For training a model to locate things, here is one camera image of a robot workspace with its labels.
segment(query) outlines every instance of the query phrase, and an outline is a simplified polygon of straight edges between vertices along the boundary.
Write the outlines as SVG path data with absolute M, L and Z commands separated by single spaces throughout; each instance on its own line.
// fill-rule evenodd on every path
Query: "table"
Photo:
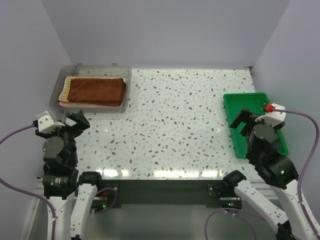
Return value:
M 233 170 L 260 179 L 236 158 L 223 95 L 252 93 L 247 69 L 133 69 L 124 113 L 87 113 L 76 139 L 79 174 L 103 179 L 219 180 Z

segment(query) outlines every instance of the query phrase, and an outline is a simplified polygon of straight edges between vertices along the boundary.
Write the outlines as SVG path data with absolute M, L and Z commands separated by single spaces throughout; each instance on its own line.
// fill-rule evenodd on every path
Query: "gray plastic container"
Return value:
M 123 113 L 128 105 L 130 84 L 131 84 L 132 70 L 129 66 L 95 66 L 95 65 L 68 65 L 61 69 L 58 79 L 56 81 L 51 100 L 50 107 L 54 111 L 60 113 L 75 113 L 83 110 L 85 113 Z M 121 107 L 101 107 L 101 108 L 87 108 L 87 107 L 63 107 L 59 105 L 59 96 L 64 89 L 66 77 L 81 76 L 81 77 L 118 77 L 125 78 L 126 90 Z

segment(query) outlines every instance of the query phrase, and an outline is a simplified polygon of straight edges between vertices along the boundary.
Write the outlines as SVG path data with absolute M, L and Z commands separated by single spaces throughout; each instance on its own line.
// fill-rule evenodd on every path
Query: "red cable plug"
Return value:
M 268 113 L 272 113 L 273 112 L 273 109 L 275 109 L 274 106 L 272 106 L 271 104 L 267 104 L 265 107 L 264 107 L 264 110 Z

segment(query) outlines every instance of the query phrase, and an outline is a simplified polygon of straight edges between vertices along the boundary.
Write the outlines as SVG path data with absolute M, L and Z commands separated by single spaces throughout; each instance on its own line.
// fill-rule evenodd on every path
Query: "speckled table surface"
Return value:
M 104 179 L 218 180 L 233 170 L 259 179 L 235 156 L 223 104 L 226 93 L 254 91 L 248 70 L 133 69 L 124 113 L 86 115 L 77 169 Z

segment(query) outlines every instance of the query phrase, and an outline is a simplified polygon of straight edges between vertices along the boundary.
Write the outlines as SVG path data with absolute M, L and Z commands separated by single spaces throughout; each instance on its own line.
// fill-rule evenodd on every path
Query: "green plastic bin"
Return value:
M 264 92 L 228 93 L 223 95 L 223 100 L 229 125 L 235 120 L 241 109 L 247 108 L 255 114 L 263 115 L 265 114 L 262 110 L 264 104 L 270 103 L 268 96 Z M 240 159 L 246 158 L 246 138 L 240 134 L 240 131 L 244 126 L 245 124 L 242 122 L 237 129 L 230 128 L 235 155 Z M 280 137 L 278 151 L 287 156 L 289 152 L 281 131 L 277 131 L 277 135 Z

